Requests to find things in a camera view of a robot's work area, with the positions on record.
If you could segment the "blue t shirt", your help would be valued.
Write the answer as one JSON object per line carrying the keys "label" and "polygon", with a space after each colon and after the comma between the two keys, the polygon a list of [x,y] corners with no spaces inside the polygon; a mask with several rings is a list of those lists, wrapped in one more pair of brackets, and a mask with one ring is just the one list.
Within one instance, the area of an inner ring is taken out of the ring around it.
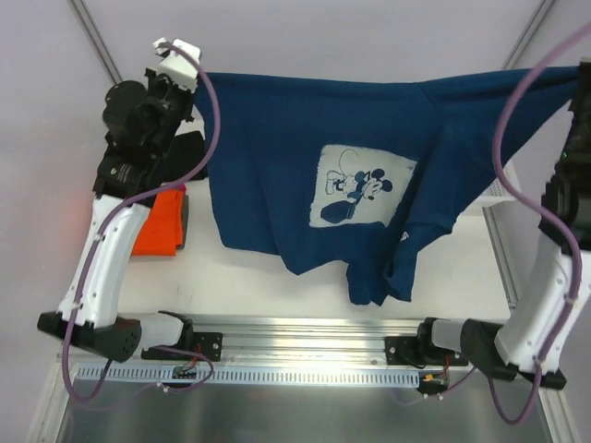
{"label": "blue t shirt", "polygon": [[418,253],[495,180],[495,126],[524,70],[414,83],[213,73],[205,129],[223,245],[279,256],[296,275],[346,267],[350,300],[412,297]]}

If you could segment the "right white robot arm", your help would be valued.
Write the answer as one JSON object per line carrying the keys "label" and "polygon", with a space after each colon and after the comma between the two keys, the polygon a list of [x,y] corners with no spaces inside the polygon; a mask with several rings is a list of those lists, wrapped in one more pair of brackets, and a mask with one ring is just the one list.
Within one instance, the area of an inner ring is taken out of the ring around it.
{"label": "right white robot arm", "polygon": [[590,61],[577,69],[579,84],[561,156],[533,209],[542,219],[537,258],[505,324],[428,317],[418,327],[413,352],[431,365],[457,352],[490,379],[521,375],[537,388],[561,390],[561,350],[590,297]]}

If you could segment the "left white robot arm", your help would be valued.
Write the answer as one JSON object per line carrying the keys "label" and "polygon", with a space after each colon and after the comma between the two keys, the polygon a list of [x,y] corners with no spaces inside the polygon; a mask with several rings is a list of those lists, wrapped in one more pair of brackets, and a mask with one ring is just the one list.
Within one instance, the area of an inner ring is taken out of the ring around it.
{"label": "left white robot arm", "polygon": [[123,363],[146,338],[138,319],[117,312],[121,284],[140,228],[155,203],[135,195],[168,181],[175,134],[194,118],[198,74],[147,70],[142,84],[126,80],[105,95],[107,144],[92,188],[87,240],[74,280],[55,311],[40,314],[37,328],[50,336]]}

